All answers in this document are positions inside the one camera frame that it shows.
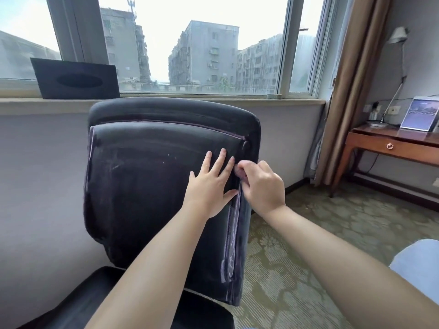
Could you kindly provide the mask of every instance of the person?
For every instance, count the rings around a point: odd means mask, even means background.
[[[238,193],[224,194],[233,157],[220,173],[226,150],[209,170],[211,156],[207,152],[197,176],[190,173],[182,208],[129,266],[86,329],[170,328],[207,220]],[[240,161],[237,168],[252,208],[309,265],[355,328],[439,328],[439,306],[431,299],[381,262],[289,209],[284,183],[265,161]]]

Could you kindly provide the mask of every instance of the building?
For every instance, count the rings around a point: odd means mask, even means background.
[[[306,91],[313,62],[315,36],[300,34],[290,91]],[[282,34],[263,39],[238,51],[236,90],[243,93],[274,93],[280,71]]]
[[[142,27],[133,12],[101,8],[108,61],[116,66],[122,91],[141,90],[151,82]]]
[[[239,27],[190,21],[168,58],[169,82],[194,91],[235,85]]]
[[[31,57],[61,60],[59,52],[0,31],[0,78],[35,80]]]

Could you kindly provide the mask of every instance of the purple poster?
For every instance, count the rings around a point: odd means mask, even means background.
[[[428,132],[431,130],[433,123],[437,122],[438,110],[439,100],[415,97],[401,124],[401,128]]]

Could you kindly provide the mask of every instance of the black leather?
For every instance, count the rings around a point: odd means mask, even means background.
[[[207,150],[212,164],[228,158],[258,160],[260,124],[248,111],[173,98],[129,98],[95,104],[89,118],[85,182],[87,231],[109,259],[127,268],[181,208],[189,172]],[[232,175],[226,191],[239,188]],[[242,192],[210,219],[185,287],[228,304],[241,299],[250,206]]]
[[[51,310],[36,329],[83,329],[124,271],[103,267],[95,271]],[[221,305],[183,291],[171,329],[234,329],[233,316]]]

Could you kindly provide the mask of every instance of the floor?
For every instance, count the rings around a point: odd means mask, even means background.
[[[333,199],[307,185],[286,202],[386,265],[419,239],[439,239],[439,213],[352,183]],[[351,328],[307,265],[256,214],[247,254],[241,305],[228,307],[237,329]]]

